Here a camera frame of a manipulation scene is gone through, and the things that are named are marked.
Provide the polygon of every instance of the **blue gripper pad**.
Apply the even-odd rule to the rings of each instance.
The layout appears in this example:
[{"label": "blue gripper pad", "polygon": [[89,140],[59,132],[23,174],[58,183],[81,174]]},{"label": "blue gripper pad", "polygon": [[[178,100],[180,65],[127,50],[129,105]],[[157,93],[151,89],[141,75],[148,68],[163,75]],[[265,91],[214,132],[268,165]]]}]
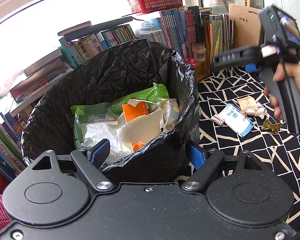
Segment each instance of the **blue gripper pad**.
[{"label": "blue gripper pad", "polygon": [[186,156],[195,169],[199,169],[207,160],[207,151],[193,141],[186,142]]},{"label": "blue gripper pad", "polygon": [[99,169],[110,154],[110,142],[108,139],[103,139],[89,151],[91,152],[91,163]]}]

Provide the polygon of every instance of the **black plastic bag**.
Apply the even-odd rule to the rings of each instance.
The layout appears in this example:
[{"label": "black plastic bag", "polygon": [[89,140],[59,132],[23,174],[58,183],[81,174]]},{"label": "black plastic bag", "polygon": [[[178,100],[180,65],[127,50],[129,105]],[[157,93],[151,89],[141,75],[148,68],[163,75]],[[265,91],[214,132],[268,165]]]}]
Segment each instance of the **black plastic bag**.
[{"label": "black plastic bag", "polygon": [[195,70],[170,48],[146,39],[110,47],[55,84],[32,112],[22,135],[23,158],[31,163],[47,149],[58,155],[75,149],[70,106],[112,102],[164,84],[180,108],[174,130],[101,171],[115,184],[170,182],[189,167],[183,145],[199,142],[200,106]]}]

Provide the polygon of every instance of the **plastic jar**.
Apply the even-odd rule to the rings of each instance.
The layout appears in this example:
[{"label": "plastic jar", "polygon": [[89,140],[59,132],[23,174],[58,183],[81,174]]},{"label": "plastic jar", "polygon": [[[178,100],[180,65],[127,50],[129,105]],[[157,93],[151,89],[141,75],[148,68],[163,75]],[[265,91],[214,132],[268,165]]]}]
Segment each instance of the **plastic jar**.
[{"label": "plastic jar", "polygon": [[192,52],[195,61],[203,62],[206,60],[206,47],[204,44],[193,44]]}]

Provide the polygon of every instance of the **screw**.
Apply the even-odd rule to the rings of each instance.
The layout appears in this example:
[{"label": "screw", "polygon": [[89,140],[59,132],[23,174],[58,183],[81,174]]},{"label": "screw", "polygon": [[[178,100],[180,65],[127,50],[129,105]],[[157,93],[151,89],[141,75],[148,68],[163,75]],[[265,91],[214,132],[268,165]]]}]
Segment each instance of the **screw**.
[{"label": "screw", "polygon": [[102,181],[97,184],[97,188],[102,190],[111,189],[111,187],[112,183],[109,181]]},{"label": "screw", "polygon": [[200,187],[200,183],[196,181],[189,181],[184,184],[186,189],[198,189]]},{"label": "screw", "polygon": [[274,239],[275,240],[284,240],[285,237],[286,237],[286,234],[284,232],[279,232],[275,235]]},{"label": "screw", "polygon": [[145,188],[145,191],[146,191],[146,192],[153,192],[154,189],[153,189],[152,187],[146,187],[146,188]]},{"label": "screw", "polygon": [[14,231],[12,233],[12,237],[15,240],[21,240],[21,239],[23,239],[23,234],[20,231]]}]

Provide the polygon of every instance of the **gray handle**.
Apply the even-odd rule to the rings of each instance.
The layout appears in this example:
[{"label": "gray handle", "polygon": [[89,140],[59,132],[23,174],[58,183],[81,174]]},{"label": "gray handle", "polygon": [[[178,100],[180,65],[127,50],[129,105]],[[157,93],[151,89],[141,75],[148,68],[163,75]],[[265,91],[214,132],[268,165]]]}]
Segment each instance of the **gray handle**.
[{"label": "gray handle", "polygon": [[[269,88],[271,95],[277,98],[283,120],[287,121],[289,131],[298,134],[297,117],[299,118],[300,124],[300,91],[294,78],[286,77],[281,82],[274,82],[273,75],[274,70],[272,68],[265,68],[259,74],[259,78]],[[289,90],[288,79],[291,85],[291,91]],[[292,106],[292,97],[294,98],[297,112],[295,112]]]}]

